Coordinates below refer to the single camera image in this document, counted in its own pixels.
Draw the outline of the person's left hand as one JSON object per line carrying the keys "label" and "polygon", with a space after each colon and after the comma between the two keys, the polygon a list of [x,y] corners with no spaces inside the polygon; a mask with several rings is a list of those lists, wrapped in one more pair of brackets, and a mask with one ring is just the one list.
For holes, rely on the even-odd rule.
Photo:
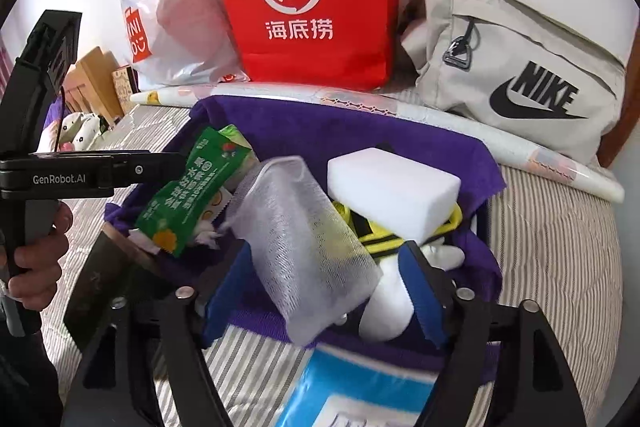
{"label": "person's left hand", "polygon": [[60,259],[68,251],[66,233],[73,225],[73,213],[65,202],[58,204],[51,231],[32,245],[17,248],[14,261],[25,273],[10,277],[6,293],[25,309],[41,312],[50,305],[62,277]]}

